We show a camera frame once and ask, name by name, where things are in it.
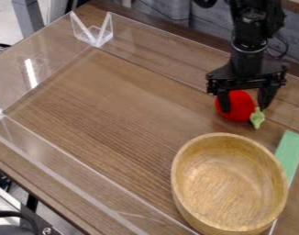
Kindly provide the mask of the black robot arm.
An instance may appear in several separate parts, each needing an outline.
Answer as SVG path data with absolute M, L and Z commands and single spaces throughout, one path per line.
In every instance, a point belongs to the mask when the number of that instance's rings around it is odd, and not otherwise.
M 281 0 L 225 0 L 232 17 L 230 57 L 205 75 L 206 93 L 217 98 L 220 110 L 229 113 L 229 92 L 257 89 L 258 109 L 272 103 L 277 89 L 286 83 L 288 65 L 264 52 L 270 39 L 284 27 Z

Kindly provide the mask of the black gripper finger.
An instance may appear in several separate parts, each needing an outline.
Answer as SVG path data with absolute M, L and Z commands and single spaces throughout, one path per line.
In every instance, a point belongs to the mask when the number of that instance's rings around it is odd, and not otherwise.
M 220 110 L 224 113 L 229 113 L 230 112 L 229 92 L 226 90 L 218 90 L 216 94 L 216 99 L 217 99 Z
M 277 87 L 260 87 L 257 91 L 257 104 L 260 110 L 264 110 L 272 103 L 276 96 Z

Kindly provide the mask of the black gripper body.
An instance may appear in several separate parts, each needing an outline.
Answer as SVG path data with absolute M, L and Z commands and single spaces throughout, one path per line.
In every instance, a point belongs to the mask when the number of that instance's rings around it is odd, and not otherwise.
M 278 89 L 285 83 L 288 64 L 264 60 L 256 74 L 244 76 L 236 73 L 228 62 L 205 75 L 206 93 L 216 95 L 220 91 L 246 90 L 254 88 Z

